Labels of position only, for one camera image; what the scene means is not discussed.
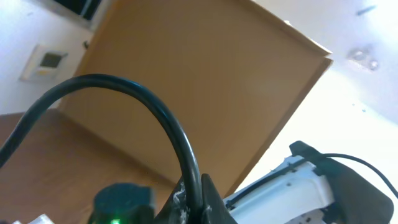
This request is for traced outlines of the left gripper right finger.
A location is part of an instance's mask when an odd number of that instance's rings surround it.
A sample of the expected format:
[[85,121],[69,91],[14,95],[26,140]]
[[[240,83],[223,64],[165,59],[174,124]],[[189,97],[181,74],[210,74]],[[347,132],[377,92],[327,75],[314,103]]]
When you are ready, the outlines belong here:
[[211,177],[201,176],[203,212],[201,224],[238,224],[225,207]]

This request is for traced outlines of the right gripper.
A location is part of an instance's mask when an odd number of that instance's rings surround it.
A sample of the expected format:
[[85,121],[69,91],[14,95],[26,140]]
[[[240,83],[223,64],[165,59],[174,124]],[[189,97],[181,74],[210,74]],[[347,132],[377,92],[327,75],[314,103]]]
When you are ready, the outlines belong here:
[[88,224],[149,224],[154,222],[154,217],[153,189],[121,182],[109,185],[95,195]]

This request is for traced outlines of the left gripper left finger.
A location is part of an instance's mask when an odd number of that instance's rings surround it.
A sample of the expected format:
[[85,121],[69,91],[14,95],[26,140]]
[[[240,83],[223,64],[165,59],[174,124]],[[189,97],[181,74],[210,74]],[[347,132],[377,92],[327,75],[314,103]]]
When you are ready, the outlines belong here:
[[190,209],[183,177],[180,178],[165,205],[154,218],[154,224],[187,224]]

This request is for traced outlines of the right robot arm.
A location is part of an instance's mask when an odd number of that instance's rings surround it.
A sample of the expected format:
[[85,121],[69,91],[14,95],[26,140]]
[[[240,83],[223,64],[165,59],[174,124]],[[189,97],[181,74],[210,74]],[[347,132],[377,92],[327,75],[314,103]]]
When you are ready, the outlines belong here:
[[222,198],[211,177],[201,178],[203,208],[190,218],[186,188],[179,182],[159,213],[152,189],[116,183],[99,191],[90,223],[356,223],[392,220],[392,200],[342,164],[341,154],[323,154],[302,141],[274,170]]

